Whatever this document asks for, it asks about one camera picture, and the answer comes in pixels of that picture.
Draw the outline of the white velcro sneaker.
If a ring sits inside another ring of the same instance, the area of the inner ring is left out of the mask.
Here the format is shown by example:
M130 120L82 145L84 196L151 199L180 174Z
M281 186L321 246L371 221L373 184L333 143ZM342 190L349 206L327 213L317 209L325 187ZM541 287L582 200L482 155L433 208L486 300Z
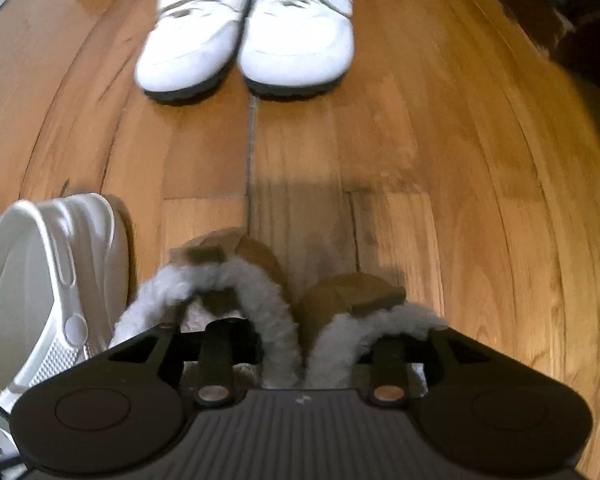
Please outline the white velcro sneaker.
M354 57L353 0L252 0L238 66L265 99L304 99L340 83Z
M234 58L250 0L157 0L157 21L135 66L135 82L158 102L214 89Z

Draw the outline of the brown fleece slipper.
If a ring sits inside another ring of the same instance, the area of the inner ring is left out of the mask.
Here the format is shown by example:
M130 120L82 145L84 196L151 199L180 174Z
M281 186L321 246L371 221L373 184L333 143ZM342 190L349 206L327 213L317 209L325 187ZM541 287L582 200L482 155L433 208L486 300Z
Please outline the brown fleece slipper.
M140 284L110 347L163 322L186 332L221 318L245 318L260 336L265 388L298 385L301 351L285 274L272 250L239 230L208 233L170 250L169 261Z
M373 344L385 336L419 341L448 322L421 304L406 299L402 286L377 275L346 273L324 278L291 308L298 325L308 389L343 389L353 369Z

